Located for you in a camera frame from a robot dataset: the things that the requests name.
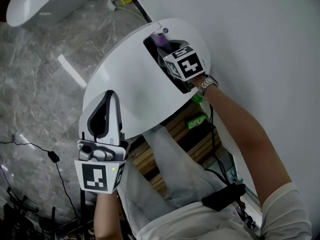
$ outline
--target purple object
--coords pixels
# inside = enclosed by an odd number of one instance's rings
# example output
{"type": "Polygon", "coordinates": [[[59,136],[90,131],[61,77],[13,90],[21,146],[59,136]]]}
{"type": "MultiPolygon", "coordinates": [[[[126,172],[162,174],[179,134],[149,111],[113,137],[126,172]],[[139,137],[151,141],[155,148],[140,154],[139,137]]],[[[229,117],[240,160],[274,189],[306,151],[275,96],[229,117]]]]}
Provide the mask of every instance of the purple object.
{"type": "Polygon", "coordinates": [[[157,33],[152,35],[152,39],[157,46],[163,47],[168,43],[164,33],[157,33]]]}
{"type": "Polygon", "coordinates": [[[164,33],[153,34],[151,38],[154,41],[156,46],[164,48],[165,51],[169,54],[173,52],[172,47],[164,33]]]}

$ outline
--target white shirt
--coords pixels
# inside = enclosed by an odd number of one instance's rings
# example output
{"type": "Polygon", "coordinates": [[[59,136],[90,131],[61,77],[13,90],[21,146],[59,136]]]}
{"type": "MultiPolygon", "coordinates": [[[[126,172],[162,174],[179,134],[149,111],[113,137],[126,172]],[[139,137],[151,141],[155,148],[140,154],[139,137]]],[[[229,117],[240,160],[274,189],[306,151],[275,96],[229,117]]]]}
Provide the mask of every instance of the white shirt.
{"type": "MultiPolygon", "coordinates": [[[[261,238],[310,240],[311,223],[297,188],[288,183],[277,189],[262,206],[261,238]]],[[[252,240],[235,207],[214,211],[201,202],[191,203],[144,226],[137,240],[252,240]]]]}

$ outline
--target white wall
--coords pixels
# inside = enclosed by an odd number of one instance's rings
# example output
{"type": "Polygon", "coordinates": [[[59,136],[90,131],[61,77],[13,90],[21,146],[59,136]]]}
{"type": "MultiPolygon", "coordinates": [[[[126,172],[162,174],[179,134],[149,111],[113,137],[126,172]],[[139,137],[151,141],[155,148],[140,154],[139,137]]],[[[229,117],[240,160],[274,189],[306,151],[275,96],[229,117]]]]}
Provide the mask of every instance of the white wall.
{"type": "MultiPolygon", "coordinates": [[[[151,19],[180,18],[203,35],[211,73],[263,125],[318,233],[320,0],[138,1],[151,19]]],[[[239,152],[232,140],[224,145],[239,152]]]]}

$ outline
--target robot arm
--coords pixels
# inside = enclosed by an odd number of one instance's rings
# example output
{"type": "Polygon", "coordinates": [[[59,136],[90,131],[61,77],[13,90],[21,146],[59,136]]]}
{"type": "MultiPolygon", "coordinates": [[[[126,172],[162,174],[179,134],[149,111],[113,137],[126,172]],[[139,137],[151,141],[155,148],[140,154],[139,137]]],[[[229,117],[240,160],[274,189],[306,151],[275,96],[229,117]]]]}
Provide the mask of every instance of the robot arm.
{"type": "Polygon", "coordinates": [[[111,194],[120,183],[129,145],[121,141],[122,121],[117,94],[107,90],[93,99],[79,119],[78,160],[82,190],[111,194]]]}

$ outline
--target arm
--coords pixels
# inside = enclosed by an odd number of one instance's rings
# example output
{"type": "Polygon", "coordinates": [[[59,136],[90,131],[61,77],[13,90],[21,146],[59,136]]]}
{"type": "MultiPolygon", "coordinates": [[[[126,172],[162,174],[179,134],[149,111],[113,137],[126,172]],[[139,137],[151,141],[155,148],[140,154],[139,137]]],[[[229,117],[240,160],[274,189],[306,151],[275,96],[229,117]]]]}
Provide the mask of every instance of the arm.
{"type": "MultiPolygon", "coordinates": [[[[192,79],[198,87],[205,76],[192,79]]],[[[268,196],[291,179],[270,139],[258,121],[213,84],[204,92],[205,99],[219,115],[239,147],[249,169],[261,206],[268,196]]]]}
{"type": "Polygon", "coordinates": [[[97,240],[122,240],[116,192],[99,193],[94,212],[94,235],[97,240]]]}

